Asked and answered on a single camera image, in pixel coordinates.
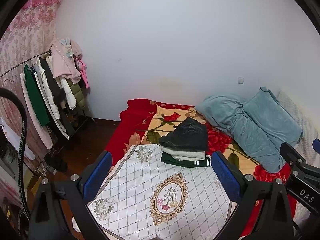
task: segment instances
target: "red rose print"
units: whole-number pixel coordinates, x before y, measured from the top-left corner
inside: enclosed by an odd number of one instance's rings
[[[286,182],[290,175],[291,168],[286,163],[279,172],[269,173],[261,165],[257,165],[254,169],[253,175],[257,180],[273,182],[274,179],[279,178],[283,182]]]
[[[163,115],[163,120],[166,122],[172,122],[172,121],[176,121],[178,117],[180,117],[180,114],[177,114],[176,112],[174,112],[172,115],[170,116],[166,116]]]
[[[222,131],[213,128],[210,124],[206,123],[208,131],[208,148],[206,154],[211,155],[212,152],[221,151],[225,152],[228,145],[232,142],[232,138],[223,133]]]
[[[170,207],[169,207],[169,205],[166,204],[166,205],[162,206],[162,209],[165,211],[168,211],[170,209]]]

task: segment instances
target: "green coat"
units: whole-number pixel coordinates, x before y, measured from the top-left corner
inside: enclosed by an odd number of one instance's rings
[[[35,111],[40,125],[45,126],[49,123],[46,106],[44,105],[42,96],[40,95],[38,87],[33,80],[32,74],[27,64],[24,66],[24,75],[26,76],[26,87],[32,108]]]

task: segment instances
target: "oval floral emblem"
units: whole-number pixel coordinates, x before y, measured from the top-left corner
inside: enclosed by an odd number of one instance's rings
[[[187,185],[181,173],[160,183],[150,199],[150,212],[154,225],[168,222],[176,217],[183,210],[187,197]]]

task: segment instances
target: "white quilted mat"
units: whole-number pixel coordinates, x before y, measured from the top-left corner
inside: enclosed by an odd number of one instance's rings
[[[95,199],[104,199],[99,212],[95,201],[89,204],[105,233],[120,240],[214,238],[225,224],[229,199],[212,167],[162,163],[156,144],[146,145],[143,151],[151,155],[142,163],[137,150],[132,146],[106,177]],[[101,210],[106,215],[99,216]]]

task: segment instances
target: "white wall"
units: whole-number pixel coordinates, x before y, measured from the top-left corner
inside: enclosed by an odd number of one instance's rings
[[[194,105],[266,86],[320,126],[320,36],[294,0],[62,0],[57,34],[83,50],[94,117],[118,120],[134,98]]]

